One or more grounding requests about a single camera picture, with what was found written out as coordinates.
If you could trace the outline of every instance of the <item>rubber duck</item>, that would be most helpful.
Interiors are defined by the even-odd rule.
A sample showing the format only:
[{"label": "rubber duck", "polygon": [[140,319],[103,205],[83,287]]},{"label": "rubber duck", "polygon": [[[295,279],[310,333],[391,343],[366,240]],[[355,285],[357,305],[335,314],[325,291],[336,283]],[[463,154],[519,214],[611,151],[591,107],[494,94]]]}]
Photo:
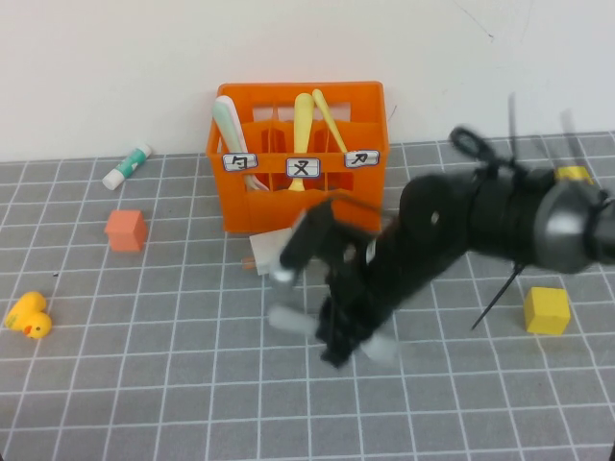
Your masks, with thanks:
[{"label": "rubber duck", "polygon": [[43,312],[46,306],[47,301],[40,293],[26,293],[9,311],[4,325],[29,338],[42,338],[51,330],[51,318]]}]

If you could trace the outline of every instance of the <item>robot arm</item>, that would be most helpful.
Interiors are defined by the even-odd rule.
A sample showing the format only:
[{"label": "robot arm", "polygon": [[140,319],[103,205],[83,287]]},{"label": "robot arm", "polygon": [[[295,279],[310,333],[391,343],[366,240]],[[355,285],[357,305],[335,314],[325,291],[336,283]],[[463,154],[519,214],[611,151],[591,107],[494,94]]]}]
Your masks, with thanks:
[{"label": "robot arm", "polygon": [[451,138],[482,165],[410,181],[398,216],[378,235],[336,221],[331,200],[314,206],[270,271],[277,283],[292,284],[313,257],[329,267],[316,337],[333,366],[344,365],[405,299],[467,251],[514,263],[499,295],[529,265],[574,274],[615,257],[615,208],[603,190],[499,159],[465,129]]}]

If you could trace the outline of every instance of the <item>orange crate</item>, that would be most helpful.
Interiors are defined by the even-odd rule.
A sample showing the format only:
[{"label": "orange crate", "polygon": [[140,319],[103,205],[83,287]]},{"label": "orange crate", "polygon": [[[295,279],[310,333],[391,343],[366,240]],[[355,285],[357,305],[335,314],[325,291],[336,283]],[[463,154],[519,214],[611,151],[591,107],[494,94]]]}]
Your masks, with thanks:
[{"label": "orange crate", "polygon": [[[298,94],[311,93],[315,88],[322,90],[333,115],[336,108],[350,107],[350,120],[335,119],[350,151],[348,155],[339,151],[325,121],[316,117],[307,153],[293,153],[293,120],[292,115],[284,117],[285,111],[293,108]],[[303,209],[326,200],[332,193],[381,206],[389,144],[380,83],[233,84],[220,86],[220,95],[233,99],[248,151],[256,155],[257,161],[249,169],[227,171],[234,156],[211,121],[206,154],[220,197],[225,231],[255,233],[290,227]],[[268,114],[265,119],[255,117],[255,113],[263,112]],[[363,151],[369,151],[368,159]],[[295,158],[309,159],[310,168],[304,171],[314,177],[304,178],[305,191],[287,190],[292,182],[288,173],[299,172],[299,167],[287,170],[288,163],[296,163]],[[246,174],[256,175],[270,190],[248,190],[243,180]],[[333,211],[341,221],[368,231],[380,230],[381,218],[374,211],[342,201],[334,202]]]}]

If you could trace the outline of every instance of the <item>yellow block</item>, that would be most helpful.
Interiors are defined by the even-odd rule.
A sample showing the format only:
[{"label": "yellow block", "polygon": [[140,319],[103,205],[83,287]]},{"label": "yellow block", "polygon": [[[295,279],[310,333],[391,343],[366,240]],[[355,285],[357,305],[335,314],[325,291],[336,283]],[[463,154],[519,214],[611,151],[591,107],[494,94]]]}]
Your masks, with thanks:
[{"label": "yellow block", "polygon": [[561,288],[532,287],[523,310],[529,333],[562,334],[570,322],[568,294]]},{"label": "yellow block", "polygon": [[558,180],[583,180],[593,184],[591,175],[584,166],[562,166],[555,170],[555,177]]}]

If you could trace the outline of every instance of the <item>glue stick cap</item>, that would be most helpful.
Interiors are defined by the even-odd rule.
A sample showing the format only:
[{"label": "glue stick cap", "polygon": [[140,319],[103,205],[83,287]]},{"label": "glue stick cap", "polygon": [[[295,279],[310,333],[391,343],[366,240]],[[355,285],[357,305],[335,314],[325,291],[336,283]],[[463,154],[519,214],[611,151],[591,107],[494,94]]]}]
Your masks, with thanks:
[{"label": "glue stick cap", "polygon": [[141,151],[143,154],[145,154],[146,157],[149,157],[152,155],[152,148],[148,146],[147,144],[140,144],[136,146],[136,148],[139,151]]},{"label": "glue stick cap", "polygon": [[103,178],[103,184],[109,190],[115,190],[115,188],[124,182],[126,178],[118,170],[113,168],[105,178]]}]

